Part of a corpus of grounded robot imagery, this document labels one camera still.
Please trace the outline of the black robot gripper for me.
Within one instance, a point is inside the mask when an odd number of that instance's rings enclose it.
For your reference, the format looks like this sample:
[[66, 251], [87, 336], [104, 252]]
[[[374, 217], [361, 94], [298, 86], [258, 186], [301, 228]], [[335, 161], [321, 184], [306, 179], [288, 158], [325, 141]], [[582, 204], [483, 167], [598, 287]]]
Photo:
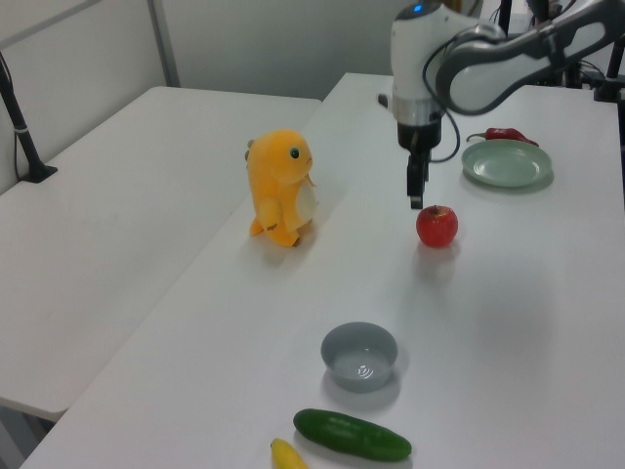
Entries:
[[406, 167], [406, 193], [410, 207], [413, 210], [421, 210], [425, 183], [429, 181], [431, 150], [441, 141], [441, 121], [435, 120], [421, 126], [398, 122], [396, 129], [398, 144], [411, 152]]

